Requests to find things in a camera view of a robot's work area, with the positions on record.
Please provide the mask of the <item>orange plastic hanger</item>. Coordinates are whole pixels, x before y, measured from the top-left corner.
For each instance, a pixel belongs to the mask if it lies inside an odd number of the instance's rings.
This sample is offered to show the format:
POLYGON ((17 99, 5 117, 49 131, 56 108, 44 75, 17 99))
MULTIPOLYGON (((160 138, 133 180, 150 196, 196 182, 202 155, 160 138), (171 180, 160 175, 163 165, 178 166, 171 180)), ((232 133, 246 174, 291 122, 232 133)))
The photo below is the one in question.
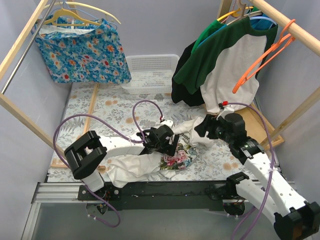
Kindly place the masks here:
POLYGON ((279 40, 272 44, 271 47, 266 50, 240 77, 238 82, 232 89, 232 93, 236 94, 239 88, 244 85, 250 78, 254 77, 262 68, 264 68, 270 61, 278 56, 284 49, 286 49, 296 38, 290 33, 284 35, 288 28, 295 22, 295 19, 289 21, 289 23, 283 28, 280 33, 279 40))

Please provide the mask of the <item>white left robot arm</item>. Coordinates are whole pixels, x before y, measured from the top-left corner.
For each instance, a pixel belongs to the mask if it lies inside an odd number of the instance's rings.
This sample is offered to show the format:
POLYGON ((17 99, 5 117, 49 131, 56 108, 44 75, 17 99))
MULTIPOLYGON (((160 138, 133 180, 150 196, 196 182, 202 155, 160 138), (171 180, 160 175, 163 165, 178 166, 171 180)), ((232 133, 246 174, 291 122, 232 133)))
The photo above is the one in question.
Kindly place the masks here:
POLYGON ((180 136, 171 127, 162 124, 129 136, 106 137, 90 130, 64 151, 73 178, 82 181, 95 200, 106 196, 105 182, 98 166, 105 158, 117 156, 150 156, 153 153, 173 156, 180 136))

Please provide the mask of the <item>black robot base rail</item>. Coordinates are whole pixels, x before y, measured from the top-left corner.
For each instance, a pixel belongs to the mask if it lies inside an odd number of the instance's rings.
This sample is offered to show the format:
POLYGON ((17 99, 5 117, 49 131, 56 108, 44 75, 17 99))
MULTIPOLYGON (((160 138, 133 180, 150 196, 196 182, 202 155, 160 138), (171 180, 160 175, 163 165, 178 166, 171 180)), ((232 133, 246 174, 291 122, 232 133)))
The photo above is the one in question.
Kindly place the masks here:
POLYGON ((245 200, 227 189, 225 180, 132 182, 123 188, 111 183, 96 191, 116 210, 207 209, 243 215, 245 200))

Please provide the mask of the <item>white floral print t-shirt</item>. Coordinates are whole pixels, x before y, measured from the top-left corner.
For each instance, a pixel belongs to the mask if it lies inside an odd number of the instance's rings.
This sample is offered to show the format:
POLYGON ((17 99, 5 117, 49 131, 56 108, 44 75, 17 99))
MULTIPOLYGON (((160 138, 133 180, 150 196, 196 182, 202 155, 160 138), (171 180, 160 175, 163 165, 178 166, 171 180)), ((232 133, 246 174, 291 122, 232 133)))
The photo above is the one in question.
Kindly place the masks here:
POLYGON ((107 159, 106 174, 112 184, 123 188, 128 183, 150 180, 156 175, 172 179, 184 173, 199 158, 199 147, 211 148, 214 141, 201 137, 195 130, 204 118, 197 117, 173 127, 179 136, 173 156, 153 152, 144 155, 122 155, 107 159))

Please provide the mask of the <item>green and grey raglan shirt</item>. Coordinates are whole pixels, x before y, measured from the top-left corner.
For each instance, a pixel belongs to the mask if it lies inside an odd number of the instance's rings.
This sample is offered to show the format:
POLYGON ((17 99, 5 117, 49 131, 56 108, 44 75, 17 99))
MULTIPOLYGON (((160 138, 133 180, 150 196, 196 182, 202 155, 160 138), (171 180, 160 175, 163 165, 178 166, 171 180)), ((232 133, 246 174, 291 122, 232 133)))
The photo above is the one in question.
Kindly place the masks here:
POLYGON ((194 53, 195 42, 183 51, 172 77, 171 99, 190 107, 205 105, 211 114, 220 112, 219 103, 235 102, 234 110, 251 104, 259 88, 255 77, 236 93, 232 90, 245 71, 276 39, 278 25, 255 30, 250 18, 226 25, 203 41, 194 53))

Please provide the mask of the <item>light blue hanger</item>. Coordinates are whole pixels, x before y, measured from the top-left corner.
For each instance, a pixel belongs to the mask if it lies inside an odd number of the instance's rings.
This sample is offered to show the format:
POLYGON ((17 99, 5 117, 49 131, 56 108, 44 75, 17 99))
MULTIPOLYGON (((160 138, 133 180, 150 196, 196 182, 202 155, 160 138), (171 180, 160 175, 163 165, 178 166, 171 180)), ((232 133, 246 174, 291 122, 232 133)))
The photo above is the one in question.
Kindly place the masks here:
POLYGON ((264 15, 250 17, 249 19, 251 26, 255 29, 270 29, 272 26, 277 25, 274 20, 264 15))

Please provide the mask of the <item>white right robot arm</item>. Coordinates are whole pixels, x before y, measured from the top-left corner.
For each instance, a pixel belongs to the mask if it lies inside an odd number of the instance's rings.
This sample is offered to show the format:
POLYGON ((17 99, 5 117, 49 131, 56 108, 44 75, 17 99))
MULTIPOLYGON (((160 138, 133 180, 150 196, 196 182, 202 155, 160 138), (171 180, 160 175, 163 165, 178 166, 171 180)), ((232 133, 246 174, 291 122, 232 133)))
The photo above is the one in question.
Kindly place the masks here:
POLYGON ((208 114, 194 130, 200 137, 225 141, 231 154, 259 180, 260 187, 242 172, 231 175, 227 195, 248 200, 273 224, 280 239, 303 240, 320 230, 320 206, 309 203, 272 166, 265 150, 247 135, 241 115, 208 114))

